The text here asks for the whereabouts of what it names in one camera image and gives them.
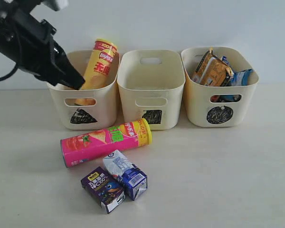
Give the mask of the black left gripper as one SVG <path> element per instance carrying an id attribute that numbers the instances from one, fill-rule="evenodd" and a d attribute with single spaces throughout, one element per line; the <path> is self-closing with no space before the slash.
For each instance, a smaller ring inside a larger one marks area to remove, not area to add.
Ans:
<path id="1" fill-rule="evenodd" d="M 31 73 L 53 86 L 62 84 L 79 90 L 85 80 L 56 44 L 56 29 L 32 15 L 35 4 L 0 4 L 0 53 L 15 62 L 10 77 L 18 69 Z"/>

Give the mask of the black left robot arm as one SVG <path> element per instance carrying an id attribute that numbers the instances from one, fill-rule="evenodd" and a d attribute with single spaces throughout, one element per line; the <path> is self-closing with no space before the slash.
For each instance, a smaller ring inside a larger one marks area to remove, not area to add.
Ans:
<path id="1" fill-rule="evenodd" d="M 0 82 L 20 69 L 53 86 L 62 84 L 79 90 L 85 80 L 54 40 L 56 28 L 48 21 L 38 21 L 31 15 L 40 4 L 59 11 L 68 6 L 68 1 L 0 0 L 0 53 L 15 62 L 13 69 L 0 77 Z"/>

